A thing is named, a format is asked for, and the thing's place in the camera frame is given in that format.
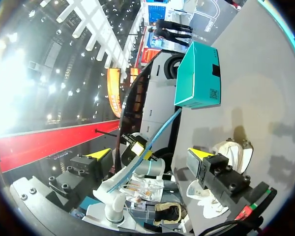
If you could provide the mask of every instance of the black bolt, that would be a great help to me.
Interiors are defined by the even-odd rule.
[[[236,189],[237,185],[235,183],[231,183],[228,189],[233,192]]]
[[[231,165],[226,166],[226,170],[227,170],[227,171],[231,171],[232,168],[233,168],[233,167],[232,167]]]
[[[222,172],[221,168],[216,168],[216,169],[214,170],[214,175],[218,175],[218,174],[221,173],[221,172]]]
[[[54,176],[50,176],[50,177],[48,178],[48,181],[49,181],[50,183],[56,183],[56,182],[57,182],[57,180],[56,180],[56,178],[55,178]]]
[[[28,198],[28,196],[27,196],[26,194],[22,194],[22,195],[21,195],[21,199],[22,199],[23,201],[25,201],[27,198]]]
[[[79,176],[84,176],[85,175],[85,170],[79,170]]]
[[[30,188],[29,193],[35,194],[37,192],[36,188]]]
[[[67,183],[64,183],[63,185],[61,185],[61,188],[62,188],[65,192],[70,192],[70,190],[71,190],[69,184],[67,184]]]
[[[245,182],[250,181],[250,176],[244,176],[244,181],[245,181]]]
[[[70,172],[70,173],[72,173],[73,172],[73,167],[72,166],[68,166],[67,167],[67,171]]]

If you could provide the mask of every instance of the sign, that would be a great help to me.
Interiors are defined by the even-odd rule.
[[[107,91],[110,106],[116,117],[120,118],[121,104],[119,96],[119,76],[120,69],[109,68],[107,70]]]
[[[164,39],[154,36],[154,33],[149,33],[147,38],[147,47],[148,48],[159,48],[163,49],[165,44]]]
[[[140,73],[139,68],[131,68],[130,69],[130,85],[136,80],[139,73]]]
[[[156,56],[156,54],[161,51],[160,49],[155,49],[155,48],[144,48],[143,53],[142,53],[142,58],[141,58],[141,63],[149,63],[153,57]]]

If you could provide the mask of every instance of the car tire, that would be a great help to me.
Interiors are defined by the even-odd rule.
[[[184,54],[174,55],[167,59],[164,64],[164,73],[168,80],[177,79],[177,70],[174,65],[177,62],[181,62],[184,57]]]

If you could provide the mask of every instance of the teal box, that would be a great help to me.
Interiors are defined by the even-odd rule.
[[[192,42],[178,67],[175,106],[199,108],[221,103],[217,50]]]

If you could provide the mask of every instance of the gray table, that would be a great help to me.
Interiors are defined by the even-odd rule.
[[[224,222],[228,213],[204,219],[203,207],[186,197],[195,179],[186,167],[188,148],[210,148],[228,137],[252,142],[251,186],[265,181],[278,190],[263,227],[295,185],[295,54],[287,38],[256,0],[248,0],[213,47],[220,59],[221,105],[183,108],[172,163],[196,235]]]

